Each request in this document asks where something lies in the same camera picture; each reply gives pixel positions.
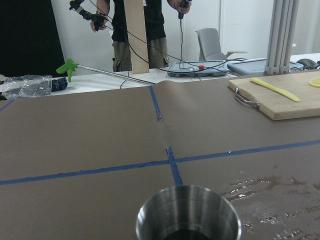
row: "black shirt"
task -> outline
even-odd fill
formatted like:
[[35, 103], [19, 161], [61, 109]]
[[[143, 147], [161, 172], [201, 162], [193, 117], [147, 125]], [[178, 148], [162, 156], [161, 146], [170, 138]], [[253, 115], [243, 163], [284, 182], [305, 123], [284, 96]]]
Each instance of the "black shirt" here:
[[[143, 7], [147, 41], [166, 37], [164, 29], [165, 19], [162, 14], [161, 1], [162, 0], [146, 0], [146, 6]], [[117, 42], [125, 42], [128, 35], [125, 34], [127, 24], [124, 0], [113, 0], [113, 2], [112, 39]]]

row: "white wall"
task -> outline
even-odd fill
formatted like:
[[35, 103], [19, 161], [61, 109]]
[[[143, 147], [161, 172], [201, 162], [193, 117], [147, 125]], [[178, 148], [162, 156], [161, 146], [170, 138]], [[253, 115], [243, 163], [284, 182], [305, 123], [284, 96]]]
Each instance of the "white wall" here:
[[[114, 51], [108, 30], [92, 32], [89, 21], [69, 10], [69, 0], [51, 1], [63, 56], [83, 66], [112, 72]], [[81, 6], [95, 13], [96, 7], [86, 0]], [[167, 36], [168, 54], [181, 57], [181, 30], [178, 13], [166, 0], [162, 0], [162, 12]], [[263, 58], [267, 55], [273, 1], [272, 0], [193, 0], [191, 10], [182, 20], [183, 59], [197, 61], [199, 44], [197, 29], [217, 28], [220, 32], [222, 52], [248, 51], [234, 54], [232, 58]], [[296, 47], [292, 54], [320, 52], [319, 0], [300, 0], [297, 25], [294, 35]], [[110, 16], [114, 14], [111, 0]], [[77, 69], [74, 75], [94, 74]]]

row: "yellow knife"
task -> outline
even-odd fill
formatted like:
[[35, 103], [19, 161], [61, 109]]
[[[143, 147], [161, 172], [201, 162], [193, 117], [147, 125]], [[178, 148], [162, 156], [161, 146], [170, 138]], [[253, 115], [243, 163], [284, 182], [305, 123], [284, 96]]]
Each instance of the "yellow knife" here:
[[272, 86], [271, 84], [266, 83], [265, 81], [263, 81], [263, 80], [261, 80], [261, 79], [259, 79], [257, 77], [252, 77], [250, 80], [251, 80], [251, 82], [253, 82], [255, 84], [259, 84], [259, 85], [264, 86], [264, 87], [266, 87], [268, 89], [271, 89], [271, 90], [273, 90], [273, 91], [275, 91], [275, 92], [277, 92], [279, 94], [282, 94], [283, 96], [287, 97], [288, 99], [291, 99], [294, 102], [300, 102], [300, 99], [296, 95], [292, 94], [289, 91], [286, 91], [286, 90], [283, 90], [281, 88]]

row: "wooden post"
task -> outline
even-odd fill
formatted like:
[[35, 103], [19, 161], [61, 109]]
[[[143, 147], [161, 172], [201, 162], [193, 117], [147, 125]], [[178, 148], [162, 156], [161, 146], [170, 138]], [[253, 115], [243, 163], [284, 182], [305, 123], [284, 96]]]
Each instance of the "wooden post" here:
[[[145, 13], [143, 0], [124, 0], [126, 27], [128, 32], [147, 42]], [[148, 48], [147, 44], [128, 33], [128, 40], [133, 50], [147, 62]], [[131, 49], [131, 64], [134, 74], [143, 74], [149, 72], [149, 64], [139, 58]]]

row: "blue painter's tape strip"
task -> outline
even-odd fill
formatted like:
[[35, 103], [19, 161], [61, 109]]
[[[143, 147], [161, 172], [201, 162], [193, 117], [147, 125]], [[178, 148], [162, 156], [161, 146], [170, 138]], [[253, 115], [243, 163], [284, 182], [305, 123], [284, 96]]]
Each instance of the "blue painter's tape strip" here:
[[2, 112], [3, 110], [5, 110], [10, 104], [12, 104], [15, 100], [9, 100], [8, 103], [6, 105], [4, 105], [3, 107], [0, 108], [0, 112]]
[[291, 143], [291, 144], [266, 146], [266, 147], [238, 150], [238, 151], [220, 152], [220, 153], [214, 153], [214, 154], [208, 154], [208, 155], [183, 157], [183, 158], [177, 158], [175, 161], [177, 163], [182, 163], [182, 162], [189, 162], [189, 161], [230, 157], [230, 156], [236, 156], [236, 155], [269, 152], [269, 151], [276, 151], [276, 150], [283, 150], [283, 149], [293, 149], [298, 147], [307, 147], [307, 146], [319, 145], [319, 144], [320, 144], [320, 140], [304, 141], [304, 142], [297, 142], [297, 143]]
[[172, 150], [172, 148], [170, 146], [167, 146], [166, 152], [168, 153], [168, 159], [169, 159], [171, 171], [173, 174], [174, 183], [177, 186], [181, 186], [181, 185], [183, 185], [183, 182], [182, 182], [182, 179], [181, 179], [181, 176], [179, 173], [177, 162], [175, 160], [174, 151]]
[[42, 180], [49, 180], [49, 179], [61, 179], [61, 178], [75, 177], [75, 176], [81, 176], [81, 175], [100, 174], [100, 173], [114, 172], [114, 171], [120, 171], [120, 170], [160, 166], [160, 165], [166, 165], [166, 164], [168, 164], [168, 161], [163, 160], [163, 161], [152, 161], [152, 162], [137, 163], [137, 164], [123, 165], [123, 166], [104, 167], [104, 168], [98, 168], [98, 169], [81, 170], [81, 171], [65, 172], [65, 173], [58, 173], [58, 174], [2, 180], [0, 181], [0, 185], [20, 184], [20, 183], [35, 182], [35, 181], [42, 181]]
[[161, 111], [160, 111], [160, 107], [159, 107], [159, 104], [158, 104], [158, 101], [157, 101], [157, 98], [156, 98], [156, 94], [155, 94], [154, 88], [152, 86], [149, 86], [149, 90], [150, 90], [151, 98], [152, 98], [152, 101], [153, 101], [153, 105], [154, 105], [157, 117], [158, 117], [158, 119], [162, 119], [162, 114], [161, 114]]

